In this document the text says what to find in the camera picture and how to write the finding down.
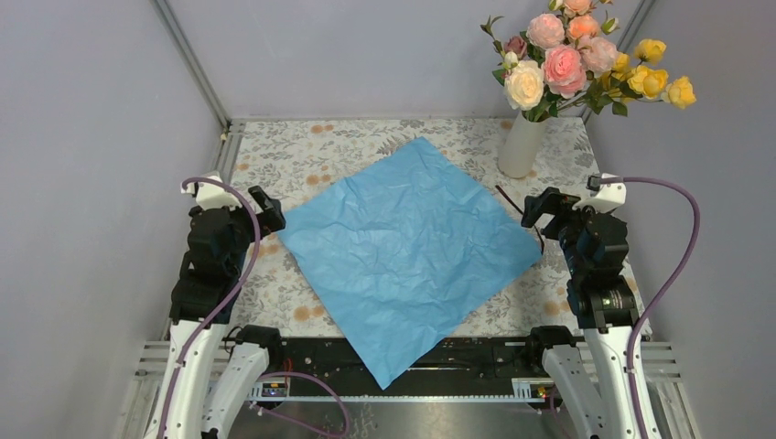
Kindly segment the brown ribbon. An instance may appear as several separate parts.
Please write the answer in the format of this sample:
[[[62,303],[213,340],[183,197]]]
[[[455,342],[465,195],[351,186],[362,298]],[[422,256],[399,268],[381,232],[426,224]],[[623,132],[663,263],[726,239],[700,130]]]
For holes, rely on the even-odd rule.
[[[507,194],[507,192],[500,185],[495,185],[495,188],[510,206],[512,206],[521,216],[524,215],[524,210],[512,200],[512,198]],[[544,236],[542,235],[542,232],[535,224],[532,227],[533,227],[534,234],[539,242],[540,253],[544,255],[544,250],[545,250]]]

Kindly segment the cream white rose stem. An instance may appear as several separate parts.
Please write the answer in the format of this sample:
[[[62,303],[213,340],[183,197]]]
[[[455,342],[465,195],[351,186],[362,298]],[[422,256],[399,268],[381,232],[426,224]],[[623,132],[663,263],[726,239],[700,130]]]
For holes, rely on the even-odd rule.
[[[520,59],[513,52],[503,54],[501,67],[492,72],[513,110],[529,112],[544,97],[544,72],[532,59]]]

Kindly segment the blue wrapping paper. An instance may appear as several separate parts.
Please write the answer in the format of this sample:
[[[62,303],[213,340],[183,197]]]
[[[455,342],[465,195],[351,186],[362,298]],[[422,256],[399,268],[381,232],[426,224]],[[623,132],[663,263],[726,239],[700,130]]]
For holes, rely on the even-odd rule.
[[[541,257],[422,137],[288,211],[279,237],[381,389]]]

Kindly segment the light pink rose stem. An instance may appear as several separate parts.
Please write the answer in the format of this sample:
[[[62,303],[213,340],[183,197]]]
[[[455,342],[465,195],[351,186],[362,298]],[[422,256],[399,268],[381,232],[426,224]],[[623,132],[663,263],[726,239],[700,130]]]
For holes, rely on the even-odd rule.
[[[577,49],[585,68],[596,78],[611,71],[620,56],[617,47],[604,37],[583,36]]]

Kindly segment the dark pink flower stem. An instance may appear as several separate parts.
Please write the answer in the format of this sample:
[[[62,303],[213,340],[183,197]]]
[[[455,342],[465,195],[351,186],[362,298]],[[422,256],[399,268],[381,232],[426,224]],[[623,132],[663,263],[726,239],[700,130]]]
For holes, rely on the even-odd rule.
[[[517,59],[524,59],[527,55],[528,43],[521,35],[515,35],[505,41],[496,38],[493,25],[502,19],[502,16],[488,16],[484,24],[480,24],[480,30],[490,37],[491,45],[496,53],[503,58],[508,53],[513,53]]]

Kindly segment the yellow rose stem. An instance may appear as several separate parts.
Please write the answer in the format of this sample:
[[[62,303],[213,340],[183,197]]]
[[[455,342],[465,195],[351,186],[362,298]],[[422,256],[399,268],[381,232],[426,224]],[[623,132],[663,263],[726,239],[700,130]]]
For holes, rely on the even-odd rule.
[[[593,78],[582,95],[582,103],[595,114],[609,107],[614,115],[623,117],[629,114],[629,105],[633,102],[664,102],[680,110],[696,104],[694,85],[688,77],[671,80],[667,70],[657,67],[663,60],[665,50],[664,42],[647,38],[637,44],[631,54],[632,61],[628,55],[619,51],[620,56],[611,71],[596,78],[588,70]],[[615,76],[615,71],[625,73],[624,83],[620,86],[623,95],[620,102],[626,102],[626,105],[615,103],[612,99],[620,94],[619,91],[613,91],[621,81],[621,77]]]

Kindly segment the small pink rose stem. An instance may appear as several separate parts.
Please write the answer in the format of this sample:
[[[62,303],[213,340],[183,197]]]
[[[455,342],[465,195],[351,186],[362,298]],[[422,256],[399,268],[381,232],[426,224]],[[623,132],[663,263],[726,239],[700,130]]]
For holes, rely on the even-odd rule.
[[[557,116],[561,110],[578,106],[587,85],[587,71],[580,53],[568,45],[558,45],[544,52],[542,64],[545,100],[549,102],[548,116]]]

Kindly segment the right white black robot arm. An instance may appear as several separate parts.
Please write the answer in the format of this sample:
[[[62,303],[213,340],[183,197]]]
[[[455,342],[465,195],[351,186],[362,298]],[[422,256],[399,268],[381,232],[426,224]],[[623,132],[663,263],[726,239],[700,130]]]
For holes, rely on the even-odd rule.
[[[532,328],[523,356],[533,375],[549,376],[564,400],[579,438],[658,438],[641,364],[637,300],[622,270],[629,252],[627,225],[612,215],[623,187],[605,187],[582,199],[556,187],[524,200],[522,225],[543,216],[541,234],[557,241],[570,279],[566,300],[583,332],[595,373],[581,364],[581,350],[563,326]]]

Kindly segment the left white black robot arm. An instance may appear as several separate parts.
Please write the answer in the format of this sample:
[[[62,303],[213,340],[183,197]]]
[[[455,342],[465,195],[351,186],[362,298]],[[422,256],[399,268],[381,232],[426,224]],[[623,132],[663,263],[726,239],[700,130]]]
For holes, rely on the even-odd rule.
[[[278,329],[248,325],[237,333],[220,378],[210,380],[259,244],[282,230],[286,219],[280,201],[259,186],[248,190],[256,209],[216,179],[199,177],[185,191],[196,205],[171,294],[167,365],[144,436],[226,438],[259,376],[283,367]]]

